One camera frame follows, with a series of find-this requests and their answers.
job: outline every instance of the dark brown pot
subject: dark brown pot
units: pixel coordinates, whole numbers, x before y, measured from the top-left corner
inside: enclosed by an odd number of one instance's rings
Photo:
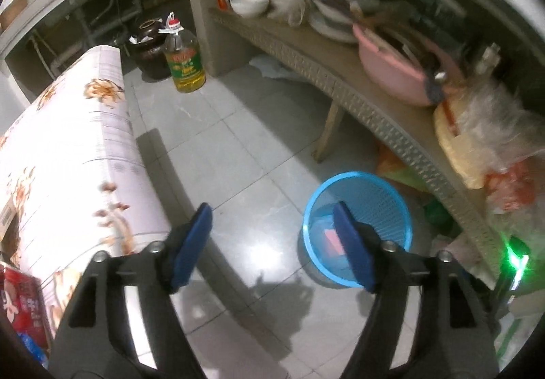
[[[145,21],[138,27],[136,39],[141,40],[145,36],[151,39],[138,44],[127,43],[138,69],[152,79],[166,79],[171,75],[162,49],[167,37],[164,33],[159,33],[162,28],[163,24],[157,20]]]

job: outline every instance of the tile floor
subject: tile floor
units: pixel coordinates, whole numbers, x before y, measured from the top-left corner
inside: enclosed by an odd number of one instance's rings
[[[249,65],[209,77],[192,94],[178,93],[170,79],[144,82],[133,69],[125,92],[138,147],[172,225],[203,201],[214,208],[211,241],[192,281],[173,299],[208,377],[338,378],[373,297],[317,283],[298,236],[306,202],[324,180],[374,171],[370,132],[346,116],[335,147],[316,164],[311,152],[329,99],[309,83],[263,78]],[[418,203],[408,203],[413,250],[425,253],[431,234]],[[412,291],[396,365],[407,359],[418,300]],[[153,365],[149,346],[137,351]]]

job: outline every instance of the blue rim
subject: blue rim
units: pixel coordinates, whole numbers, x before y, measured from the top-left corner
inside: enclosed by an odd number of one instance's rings
[[[347,279],[340,278],[339,276],[331,273],[319,260],[318,256],[314,252],[312,245],[310,243],[310,236],[309,236],[309,222],[310,222],[310,214],[312,211],[312,207],[314,206],[314,203],[318,199],[318,197],[325,191],[331,184],[334,184],[335,182],[346,179],[346,178],[363,178],[372,181],[373,183],[377,184],[377,186],[380,186],[384,190],[386,190],[392,198],[395,199],[397,204],[400,206],[401,214],[403,216],[403,219],[405,220],[405,243],[403,245],[403,248],[405,251],[409,251],[411,243],[412,243],[412,223],[410,219],[410,213],[409,209],[407,207],[407,204],[405,204],[405,201],[401,197],[401,195],[397,192],[397,190],[392,187],[388,182],[385,180],[379,178],[378,176],[372,175],[370,173],[364,173],[362,171],[349,171],[346,173],[341,173],[339,175],[333,176],[332,178],[329,178],[327,181],[325,181],[318,189],[314,192],[314,194],[311,196],[309,203],[307,203],[307,206],[305,208],[305,214],[303,216],[303,241],[305,243],[305,248],[307,250],[307,253],[309,254],[309,257],[311,261],[314,263],[316,268],[320,270],[320,272],[326,276],[327,278],[331,279],[333,282],[336,282],[337,284],[344,285],[345,287],[361,287],[360,284],[358,284],[356,281],[349,281]]]

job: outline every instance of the cooking oil bottle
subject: cooking oil bottle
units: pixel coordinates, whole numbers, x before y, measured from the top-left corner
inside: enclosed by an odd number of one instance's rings
[[[168,34],[165,56],[176,89],[184,93],[200,89],[206,81],[206,75],[197,37],[181,26],[173,12],[167,19],[166,28],[160,32]]]

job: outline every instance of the floral tablecloth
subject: floral tablecloth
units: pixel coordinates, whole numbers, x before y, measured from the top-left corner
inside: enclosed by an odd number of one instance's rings
[[[167,217],[136,147],[118,49],[87,51],[0,136],[2,246],[42,282],[52,330],[92,255],[164,239]]]

